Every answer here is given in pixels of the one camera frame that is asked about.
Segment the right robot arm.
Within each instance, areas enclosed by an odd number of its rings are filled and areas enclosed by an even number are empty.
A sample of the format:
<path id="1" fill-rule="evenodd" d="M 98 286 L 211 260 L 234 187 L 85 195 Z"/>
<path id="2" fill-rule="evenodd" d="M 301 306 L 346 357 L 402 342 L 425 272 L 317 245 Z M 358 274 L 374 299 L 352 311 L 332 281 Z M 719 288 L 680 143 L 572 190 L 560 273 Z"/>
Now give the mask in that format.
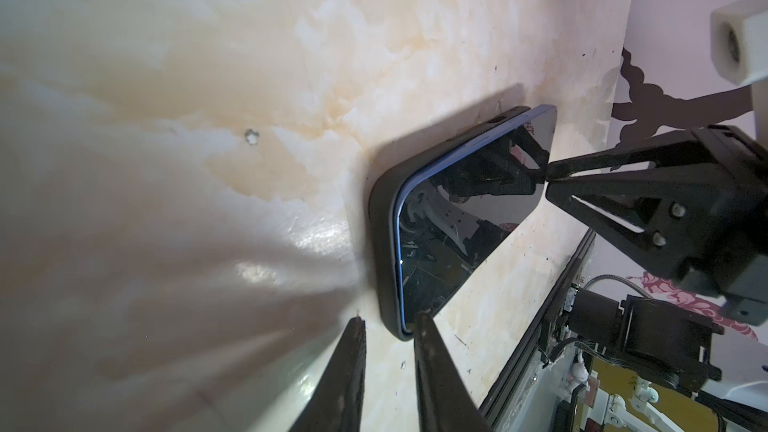
<path id="1" fill-rule="evenodd" d="M 720 319 L 669 302 L 578 292 L 568 326 L 604 360 L 767 427 L 767 348 L 723 320 L 767 321 L 767 152 L 732 126 L 678 130 L 550 164 L 546 197 L 681 290 L 720 297 Z"/>

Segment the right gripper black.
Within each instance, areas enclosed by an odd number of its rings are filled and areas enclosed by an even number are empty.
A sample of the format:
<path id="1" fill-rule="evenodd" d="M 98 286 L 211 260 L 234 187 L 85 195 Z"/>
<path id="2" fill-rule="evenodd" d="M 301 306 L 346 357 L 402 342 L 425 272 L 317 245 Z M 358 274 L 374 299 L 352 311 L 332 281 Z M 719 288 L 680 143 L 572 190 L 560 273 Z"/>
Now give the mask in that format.
<path id="1" fill-rule="evenodd" d="M 670 174 L 663 199 L 629 176 L 570 177 L 641 162 Z M 550 162 L 546 178 L 551 203 L 645 270 L 723 297 L 726 318 L 766 322 L 767 151 L 738 128 L 672 131 Z"/>

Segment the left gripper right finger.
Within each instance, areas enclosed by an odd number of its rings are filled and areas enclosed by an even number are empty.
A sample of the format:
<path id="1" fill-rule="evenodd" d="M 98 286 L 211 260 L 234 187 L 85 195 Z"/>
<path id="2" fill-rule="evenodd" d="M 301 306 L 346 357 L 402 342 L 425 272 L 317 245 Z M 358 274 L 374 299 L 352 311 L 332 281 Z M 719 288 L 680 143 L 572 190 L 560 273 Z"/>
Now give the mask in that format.
<path id="1" fill-rule="evenodd" d="M 420 431 L 491 430 L 426 313 L 415 317 L 414 355 Z"/>

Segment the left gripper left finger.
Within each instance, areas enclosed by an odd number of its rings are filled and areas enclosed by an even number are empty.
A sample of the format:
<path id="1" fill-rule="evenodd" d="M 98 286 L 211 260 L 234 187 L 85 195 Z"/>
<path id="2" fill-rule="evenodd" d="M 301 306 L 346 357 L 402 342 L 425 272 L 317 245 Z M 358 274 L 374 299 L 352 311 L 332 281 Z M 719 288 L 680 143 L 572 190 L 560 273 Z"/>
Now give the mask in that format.
<path id="1" fill-rule="evenodd" d="M 366 326 L 351 318 L 294 431 L 359 431 L 366 371 Z"/>

